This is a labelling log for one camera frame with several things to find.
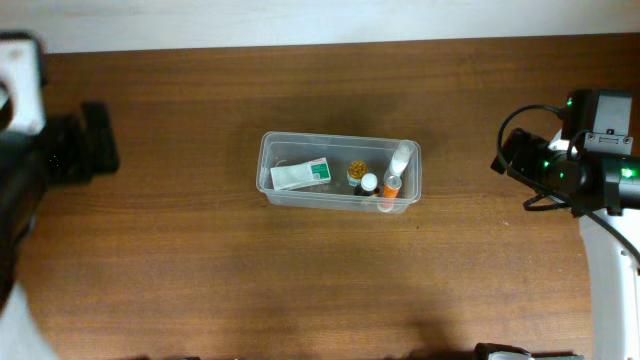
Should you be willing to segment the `white spray bottle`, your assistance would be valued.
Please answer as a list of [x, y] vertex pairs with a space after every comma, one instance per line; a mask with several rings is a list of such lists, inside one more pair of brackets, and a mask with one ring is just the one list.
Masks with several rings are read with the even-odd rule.
[[400, 178], [402, 176], [415, 150], [416, 144], [411, 140], [402, 140], [399, 143], [383, 176], [384, 183], [387, 183], [391, 177]]

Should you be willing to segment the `orange tube white cap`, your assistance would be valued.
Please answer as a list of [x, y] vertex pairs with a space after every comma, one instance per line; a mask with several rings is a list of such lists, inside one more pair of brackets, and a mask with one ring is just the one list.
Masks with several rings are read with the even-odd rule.
[[381, 212], [387, 213], [393, 209], [394, 201], [397, 198], [401, 187], [402, 180], [398, 176], [391, 175], [385, 180], [381, 201], [378, 204], [378, 209]]

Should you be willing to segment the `clear plastic container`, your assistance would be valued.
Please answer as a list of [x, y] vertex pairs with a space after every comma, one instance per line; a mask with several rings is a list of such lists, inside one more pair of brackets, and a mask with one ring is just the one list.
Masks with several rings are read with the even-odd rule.
[[[401, 174], [402, 186], [394, 199], [354, 194], [348, 184], [348, 168], [354, 161], [364, 162], [384, 187], [383, 176], [393, 154], [401, 144], [413, 149], [408, 166]], [[324, 158], [331, 181], [294, 190], [274, 188], [271, 170]], [[274, 205], [398, 214], [421, 198], [422, 159], [420, 145], [413, 140], [357, 136], [268, 132], [261, 142], [256, 187]]]

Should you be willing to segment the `dark bottle white cap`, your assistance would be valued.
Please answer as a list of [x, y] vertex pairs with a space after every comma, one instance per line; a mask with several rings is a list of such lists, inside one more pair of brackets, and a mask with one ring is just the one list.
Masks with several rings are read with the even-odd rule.
[[366, 173], [354, 190], [355, 196], [377, 196], [379, 193], [378, 178], [373, 173]]

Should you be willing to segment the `small jar gold lid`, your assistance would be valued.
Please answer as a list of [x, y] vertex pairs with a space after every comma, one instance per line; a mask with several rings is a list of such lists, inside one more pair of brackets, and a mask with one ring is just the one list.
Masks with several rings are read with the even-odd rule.
[[352, 187], [357, 187], [367, 173], [368, 167], [364, 161], [356, 160], [351, 162], [347, 168], [348, 184]]

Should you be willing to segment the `white green medicine box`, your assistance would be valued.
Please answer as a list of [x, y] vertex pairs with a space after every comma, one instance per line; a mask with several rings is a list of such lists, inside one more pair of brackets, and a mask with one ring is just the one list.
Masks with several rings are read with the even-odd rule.
[[331, 182], [331, 172], [326, 158], [297, 165], [273, 167], [270, 174], [275, 190], [296, 190]]

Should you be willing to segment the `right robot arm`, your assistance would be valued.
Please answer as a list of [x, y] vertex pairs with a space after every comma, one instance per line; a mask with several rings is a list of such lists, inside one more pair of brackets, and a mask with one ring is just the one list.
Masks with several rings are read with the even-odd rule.
[[579, 221], [589, 270], [596, 359], [639, 356], [639, 159], [630, 135], [633, 98], [578, 89], [552, 140], [501, 127], [492, 169], [532, 189], [530, 212], [566, 209]]

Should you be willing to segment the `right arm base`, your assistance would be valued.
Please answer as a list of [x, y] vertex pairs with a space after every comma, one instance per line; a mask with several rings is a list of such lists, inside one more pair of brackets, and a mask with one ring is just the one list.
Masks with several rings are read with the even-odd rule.
[[474, 348], [474, 360], [584, 360], [573, 353], [531, 353], [519, 347], [502, 344], [478, 343]]

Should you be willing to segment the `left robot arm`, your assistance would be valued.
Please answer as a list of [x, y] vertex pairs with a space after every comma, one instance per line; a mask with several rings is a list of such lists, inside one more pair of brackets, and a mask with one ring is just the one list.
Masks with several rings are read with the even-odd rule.
[[1, 356], [53, 359], [24, 288], [16, 279], [21, 242], [53, 187], [88, 184], [120, 166], [108, 108], [84, 102], [82, 113], [47, 116], [44, 50], [26, 31], [1, 34]]

